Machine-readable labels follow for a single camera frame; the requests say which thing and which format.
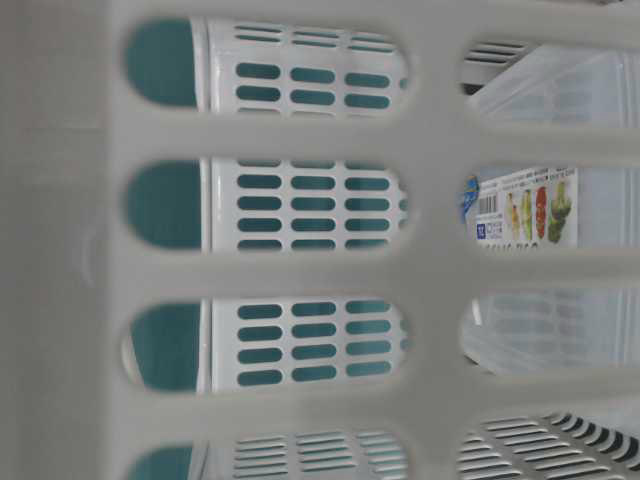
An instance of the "barcode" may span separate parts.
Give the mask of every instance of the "barcode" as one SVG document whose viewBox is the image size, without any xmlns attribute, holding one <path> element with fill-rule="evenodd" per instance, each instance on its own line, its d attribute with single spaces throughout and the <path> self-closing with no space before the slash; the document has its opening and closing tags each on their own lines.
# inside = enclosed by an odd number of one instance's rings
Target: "barcode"
<svg viewBox="0 0 640 480">
<path fill-rule="evenodd" d="M 498 196 L 491 195 L 478 199 L 478 214 L 496 213 L 498 211 Z"/>
</svg>

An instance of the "logo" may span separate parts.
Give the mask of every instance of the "logo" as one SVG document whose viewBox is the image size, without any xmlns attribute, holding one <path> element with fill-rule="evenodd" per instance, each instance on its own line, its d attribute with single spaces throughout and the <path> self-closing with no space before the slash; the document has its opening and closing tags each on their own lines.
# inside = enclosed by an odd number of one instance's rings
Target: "logo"
<svg viewBox="0 0 640 480">
<path fill-rule="evenodd" d="M 485 224 L 479 223 L 476 225 L 476 233 L 478 236 L 478 240 L 484 240 L 487 238 L 487 232 L 485 230 Z"/>
</svg>

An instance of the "white plastic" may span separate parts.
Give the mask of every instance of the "white plastic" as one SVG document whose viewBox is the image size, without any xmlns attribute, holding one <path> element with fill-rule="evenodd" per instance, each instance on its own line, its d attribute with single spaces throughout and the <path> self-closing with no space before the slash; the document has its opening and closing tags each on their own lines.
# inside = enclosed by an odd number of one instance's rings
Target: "white plastic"
<svg viewBox="0 0 640 480">
<path fill-rule="evenodd" d="M 330 123 L 175 111 L 135 94 L 122 62 L 131 32 L 158 15 L 220 14 L 384 31 L 408 53 L 411 101 L 379 121 Z M 457 88 L 468 45 L 490 32 L 640 46 L 639 19 L 533 1 L 0 2 L 2 478 L 123 479 L 141 455 L 194 439 L 384 424 L 406 446 L 412 478 L 449 480 L 473 418 L 637 396 L 636 372 L 496 382 L 463 363 L 458 319 L 486 285 L 615 286 L 637 281 L 640 261 L 633 251 L 570 251 L 506 268 L 462 238 L 452 205 L 461 179 L 495 159 L 636 165 L 640 147 L 634 131 L 487 128 Z M 375 159 L 403 179 L 415 215 L 387 250 L 366 253 L 201 255 L 132 235 L 123 195 L 140 169 L 174 155 L 258 152 Z M 122 368 L 123 335 L 159 302 L 371 292 L 402 309 L 415 342 L 404 368 L 376 384 L 167 395 Z"/>
<path fill-rule="evenodd" d="M 252 22 L 232 22 L 220 19 L 191 20 L 194 44 L 195 89 L 198 109 L 220 113 L 237 113 L 246 109 L 279 111 L 291 115 L 296 113 L 323 113 L 332 116 L 387 114 L 386 109 L 350 108 L 342 102 L 349 94 L 384 95 L 395 106 L 402 97 L 400 80 L 405 79 L 407 67 L 404 57 L 388 38 L 370 33 L 349 32 L 306 27 L 292 27 Z M 279 69 L 276 79 L 246 78 L 238 74 L 238 66 L 245 63 L 269 65 Z M 300 82 L 294 80 L 294 68 L 323 69 L 333 72 L 334 80 L 326 83 Z M 386 78 L 386 86 L 353 87 L 347 85 L 349 73 L 379 75 Z M 237 95 L 242 86 L 268 87 L 280 92 L 275 102 L 243 101 Z M 331 92 L 336 101 L 333 105 L 317 106 L 296 104 L 291 93 L 296 89 L 324 89 Z M 304 242 L 329 242 L 329 250 L 351 248 L 354 241 L 374 241 L 388 243 L 397 235 L 401 222 L 406 218 L 406 194 L 401 190 L 398 179 L 387 170 L 373 170 L 366 166 L 349 167 L 338 162 L 295 162 L 291 160 L 200 160 L 201 172 L 201 231 L 204 252 L 229 252 L 243 248 L 246 242 L 276 242 L 278 250 L 297 249 Z M 277 186 L 243 187 L 241 180 L 277 180 Z M 296 181 L 324 180 L 320 187 L 297 186 Z M 380 188 L 349 188 L 349 181 L 381 181 Z M 277 208 L 241 208 L 243 199 L 275 199 Z M 333 203 L 327 209 L 296 208 L 297 200 L 321 199 Z M 349 209 L 350 201 L 371 199 L 383 201 L 381 209 Z M 242 221 L 267 219 L 281 225 L 276 231 L 245 231 Z M 295 229 L 296 221 L 321 220 L 331 222 L 330 229 Z M 376 221 L 386 223 L 382 229 L 348 228 L 350 221 Z M 400 327 L 401 315 L 390 307 L 389 311 L 370 314 L 350 314 L 345 306 L 349 301 L 364 298 L 254 298 L 250 300 L 216 301 L 201 303 L 198 392 L 221 391 L 238 388 L 238 378 L 243 372 L 264 372 L 272 369 L 283 375 L 282 384 L 294 383 L 292 373 L 299 368 L 336 368 L 335 380 L 346 380 L 347 368 L 351 363 L 380 363 L 395 370 L 404 356 L 406 334 Z M 319 317 L 298 317 L 292 313 L 296 303 L 333 302 L 337 306 L 335 314 Z M 278 318 L 243 320 L 239 309 L 251 304 L 277 304 L 282 308 Z M 350 321 L 382 320 L 390 322 L 385 332 L 352 336 L 345 331 Z M 291 334 L 292 326 L 299 323 L 325 324 L 337 327 L 336 336 L 325 338 L 296 339 Z M 274 326 L 283 334 L 277 340 L 245 342 L 239 340 L 242 328 Z M 387 342 L 390 352 L 365 354 L 351 358 L 346 353 L 349 342 Z M 291 352 L 296 346 L 330 343 L 337 347 L 336 356 L 318 360 L 294 361 Z M 243 350 L 278 348 L 284 355 L 276 362 L 261 362 L 242 366 L 238 354 Z"/>
<path fill-rule="evenodd" d="M 198 478 L 405 480 L 407 469 L 406 452 L 393 434 L 384 430 L 332 430 L 214 443 Z"/>
</svg>

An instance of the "teal background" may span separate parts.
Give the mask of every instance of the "teal background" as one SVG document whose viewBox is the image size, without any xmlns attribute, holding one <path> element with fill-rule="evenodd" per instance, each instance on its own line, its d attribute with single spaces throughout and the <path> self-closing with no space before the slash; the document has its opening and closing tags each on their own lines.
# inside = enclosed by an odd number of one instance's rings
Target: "teal background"
<svg viewBox="0 0 640 480">
<path fill-rule="evenodd" d="M 193 44 L 187 20 L 141 27 L 125 53 L 132 87 L 171 107 L 196 106 Z M 127 217 L 145 241 L 165 248 L 200 248 L 200 174 L 197 162 L 164 162 L 131 184 Z M 165 305 L 143 313 L 132 327 L 140 372 L 149 388 L 195 389 L 198 304 Z M 191 448 L 157 450 L 140 459 L 129 480 L 184 480 Z"/>
<path fill-rule="evenodd" d="M 126 53 L 131 85 L 143 97 L 174 107 L 195 107 L 193 39 L 188 20 L 160 20 L 143 25 Z"/>
</svg>

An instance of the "clear plastic container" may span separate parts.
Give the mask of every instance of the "clear plastic container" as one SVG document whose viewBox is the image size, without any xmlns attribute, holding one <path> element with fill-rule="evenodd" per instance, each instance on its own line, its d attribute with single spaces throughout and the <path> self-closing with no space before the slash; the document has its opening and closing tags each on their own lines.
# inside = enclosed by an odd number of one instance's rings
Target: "clear plastic container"
<svg viewBox="0 0 640 480">
<path fill-rule="evenodd" d="M 633 52 L 544 45 L 469 102 L 496 121 L 638 127 L 639 63 L 640 55 Z M 487 169 L 478 177 L 482 182 L 517 170 Z M 579 169 L 578 248 L 639 245 L 638 173 Z M 474 218 L 472 208 L 470 236 L 475 235 Z M 463 349 L 494 373 L 638 364 L 637 297 L 635 288 L 550 288 L 487 296 L 474 300 L 463 322 Z"/>
</svg>

